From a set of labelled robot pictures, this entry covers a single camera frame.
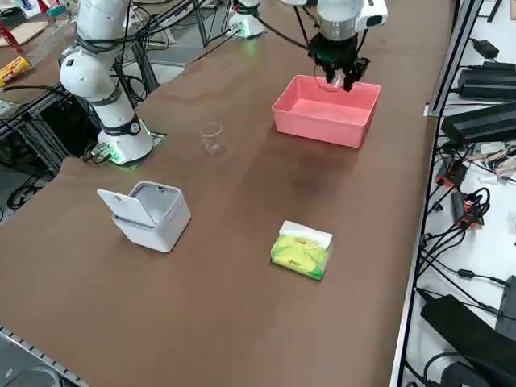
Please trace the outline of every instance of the white box with open lid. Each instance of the white box with open lid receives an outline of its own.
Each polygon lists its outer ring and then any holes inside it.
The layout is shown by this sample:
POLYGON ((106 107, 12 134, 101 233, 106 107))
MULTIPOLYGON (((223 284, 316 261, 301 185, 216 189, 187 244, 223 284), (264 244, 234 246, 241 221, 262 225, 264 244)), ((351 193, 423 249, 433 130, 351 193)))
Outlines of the white box with open lid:
POLYGON ((131 242, 159 252, 170 252, 190 221, 183 193, 169 185, 140 181, 129 195, 104 189, 97 193, 131 242))

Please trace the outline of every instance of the table surface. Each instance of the table surface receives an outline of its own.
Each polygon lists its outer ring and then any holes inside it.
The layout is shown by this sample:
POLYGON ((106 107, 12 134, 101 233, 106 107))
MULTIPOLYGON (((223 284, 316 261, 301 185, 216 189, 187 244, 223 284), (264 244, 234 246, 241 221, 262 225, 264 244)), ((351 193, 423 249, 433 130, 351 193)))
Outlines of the table surface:
MULTIPOLYGON (((291 8, 261 10, 302 39, 291 8)), ((67 159, 2 227, 2 325, 95 386, 386 385, 435 129, 422 109, 452 5, 389 12, 363 48, 364 81, 382 92, 361 149, 275 131, 275 100, 314 73, 306 52, 271 33, 228 42, 140 105, 169 135, 139 169, 67 159), (224 124, 223 158, 202 149, 207 121, 224 124), (185 194, 192 221, 170 254, 126 240, 95 192, 140 180, 185 194), (321 282, 270 263, 286 219, 334 235, 321 282)))

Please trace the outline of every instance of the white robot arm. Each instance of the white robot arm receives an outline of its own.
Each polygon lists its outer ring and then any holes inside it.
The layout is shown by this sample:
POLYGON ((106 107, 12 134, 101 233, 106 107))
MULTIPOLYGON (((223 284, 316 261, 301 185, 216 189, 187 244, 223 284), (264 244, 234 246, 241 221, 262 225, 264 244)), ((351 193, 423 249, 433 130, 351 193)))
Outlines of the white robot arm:
MULTIPOLYGON (((77 34, 84 40, 123 38, 130 0, 81 0, 77 34)), ((138 160, 152 150, 152 137, 125 92, 110 79, 116 51, 91 52, 77 47, 61 65, 61 84, 84 98, 102 122, 99 143, 108 144, 116 164, 138 160)))
MULTIPOLYGON (((260 0, 234 1, 235 14, 230 26, 238 23, 243 38, 259 35, 264 28, 254 16, 258 16, 260 0)), ((281 1, 287 6, 305 6, 307 0, 281 1)), ((328 83, 338 85, 343 75, 343 87, 349 91, 369 63, 368 59, 358 57, 358 34, 385 23, 385 0, 318 0, 317 14, 319 33, 306 41, 309 56, 322 67, 328 83)))

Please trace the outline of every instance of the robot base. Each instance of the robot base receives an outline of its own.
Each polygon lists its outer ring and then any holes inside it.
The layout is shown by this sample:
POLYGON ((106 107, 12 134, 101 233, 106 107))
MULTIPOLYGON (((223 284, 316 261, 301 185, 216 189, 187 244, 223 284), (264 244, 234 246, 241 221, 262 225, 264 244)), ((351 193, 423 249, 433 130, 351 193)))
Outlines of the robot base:
POLYGON ((117 165, 126 164, 129 161, 141 159, 153 148, 151 134, 142 120, 139 121, 141 129, 137 135, 108 135, 101 131, 98 135, 98 143, 106 144, 110 149, 110 161, 117 165))
POLYGON ((234 36, 237 39, 251 39, 261 35, 265 31, 262 23, 256 20, 252 15, 242 15, 238 12, 230 17, 228 25, 230 28, 240 28, 240 32, 234 36))

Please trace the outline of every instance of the pink plastic bin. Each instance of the pink plastic bin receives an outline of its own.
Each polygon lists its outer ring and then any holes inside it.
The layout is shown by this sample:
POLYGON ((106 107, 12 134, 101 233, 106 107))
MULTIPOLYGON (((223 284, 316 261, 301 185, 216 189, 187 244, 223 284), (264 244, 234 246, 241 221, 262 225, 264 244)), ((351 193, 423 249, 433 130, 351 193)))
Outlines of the pink plastic bin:
POLYGON ((273 106, 276 129, 358 148, 364 141, 381 86, 357 82, 349 93, 325 88, 330 86, 322 78, 294 77, 273 106))

